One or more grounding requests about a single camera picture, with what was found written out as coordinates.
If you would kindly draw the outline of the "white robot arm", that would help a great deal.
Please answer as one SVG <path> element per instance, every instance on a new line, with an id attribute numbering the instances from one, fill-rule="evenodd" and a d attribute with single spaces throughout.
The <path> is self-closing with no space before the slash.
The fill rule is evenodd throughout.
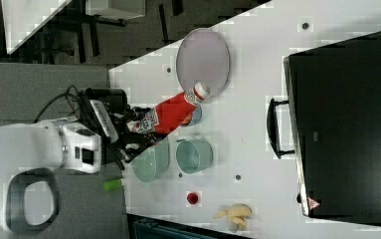
<path id="1" fill-rule="evenodd" d="M 93 174 L 108 159 L 124 168 L 160 141 L 154 132 L 127 127 L 148 110 L 132 108 L 121 89 L 88 88 L 59 97 L 76 104 L 70 116 L 0 126 L 0 234 L 39 234 L 56 220 L 56 170 Z"/>

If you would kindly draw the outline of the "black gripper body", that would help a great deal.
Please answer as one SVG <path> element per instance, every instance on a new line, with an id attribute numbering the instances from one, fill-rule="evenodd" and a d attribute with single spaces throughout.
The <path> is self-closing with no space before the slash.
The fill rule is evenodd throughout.
<path id="1" fill-rule="evenodd" d="M 125 133 L 121 125 L 125 110 L 111 112 L 105 105 L 97 100 L 90 100 L 85 90 L 79 92 L 80 116 L 79 121 L 92 132 L 100 136 L 101 163 L 114 162 L 120 169 L 124 169 L 121 162 L 123 156 L 119 152 L 119 140 Z"/>

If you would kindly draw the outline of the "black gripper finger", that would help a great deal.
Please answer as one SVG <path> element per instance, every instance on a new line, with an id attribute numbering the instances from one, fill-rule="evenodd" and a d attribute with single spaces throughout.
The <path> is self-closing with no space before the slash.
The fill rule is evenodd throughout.
<path id="1" fill-rule="evenodd" d="M 164 140 L 163 136 L 153 133 L 132 134 L 122 139 L 121 154 L 126 163 L 131 163 L 137 156 L 142 154 L 148 148 L 155 146 Z"/>
<path id="2" fill-rule="evenodd" d="M 152 108 L 141 108 L 133 107 L 127 108 L 124 114 L 126 121 L 131 120 L 152 120 L 153 119 L 153 109 Z"/>

